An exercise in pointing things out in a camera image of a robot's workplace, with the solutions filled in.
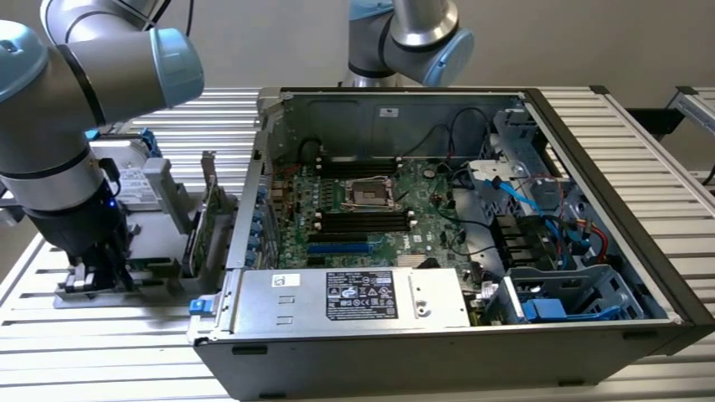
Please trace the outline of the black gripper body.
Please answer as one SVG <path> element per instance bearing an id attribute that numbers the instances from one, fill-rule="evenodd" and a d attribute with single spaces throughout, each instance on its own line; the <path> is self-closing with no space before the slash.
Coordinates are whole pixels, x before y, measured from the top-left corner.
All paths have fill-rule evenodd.
<path id="1" fill-rule="evenodd" d="M 117 207 L 92 204 L 60 211 L 24 209 L 44 239 L 71 260 L 127 256 L 127 216 Z"/>

